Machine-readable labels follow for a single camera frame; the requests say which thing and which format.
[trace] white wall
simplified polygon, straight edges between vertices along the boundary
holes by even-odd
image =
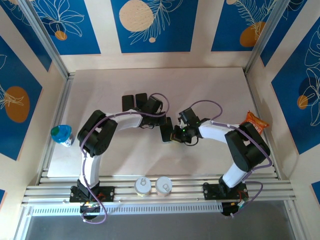
[[[271,82],[319,17],[320,1],[308,0],[267,66],[259,59],[248,75],[262,118],[270,123],[266,131],[279,168],[283,177],[291,180],[298,210],[314,240],[320,236],[320,205],[311,183],[320,180],[320,145],[298,154]]]
[[[42,86],[18,160],[0,154],[0,189],[7,193],[0,210],[2,240],[9,239],[14,233],[26,186],[32,184],[37,177],[41,156],[65,81],[53,64],[49,72],[45,70],[1,7],[0,22],[1,26],[5,26],[0,28],[0,36]]]
[[[211,52],[224,1],[198,1],[191,52],[122,54],[111,1],[85,0],[101,54],[62,55],[61,58],[70,72],[88,69],[244,67],[250,51]]]

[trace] white table surface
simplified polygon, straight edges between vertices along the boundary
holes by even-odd
[[[170,101],[167,116],[174,125],[178,124],[178,113],[198,100],[220,103],[223,114],[217,121],[222,123],[240,124],[248,110],[256,112],[243,70],[238,67],[80,70],[75,73],[62,124],[72,126],[76,135],[94,110],[121,112],[122,96],[139,93],[166,95]],[[212,103],[199,103],[192,109],[200,119],[219,113]],[[77,139],[69,148],[56,144],[47,176],[77,177],[81,161]],[[162,143],[159,127],[132,128],[114,134],[102,156],[99,175],[224,174],[232,163],[224,143],[212,139],[200,139],[192,147]],[[273,173],[274,169],[257,172]]]

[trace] orange snack bag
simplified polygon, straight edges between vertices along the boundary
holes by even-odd
[[[261,135],[263,130],[269,127],[269,124],[265,121],[262,121],[260,118],[256,117],[252,112],[248,111],[246,114],[246,119],[243,123],[249,122],[252,123],[258,133]]]

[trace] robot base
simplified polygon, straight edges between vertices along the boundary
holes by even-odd
[[[247,185],[239,183],[236,187],[230,189],[228,193],[221,192],[220,184],[203,184],[203,195],[205,200],[238,200],[248,198]]]
[[[96,191],[96,196],[101,202],[113,202],[115,196],[114,186],[99,186]],[[70,203],[86,203],[96,202],[93,197],[88,197],[77,186],[71,187]]]

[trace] plastic bottle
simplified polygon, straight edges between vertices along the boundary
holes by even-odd
[[[65,147],[70,147],[74,143],[72,128],[69,125],[59,125],[51,129],[52,139]]]

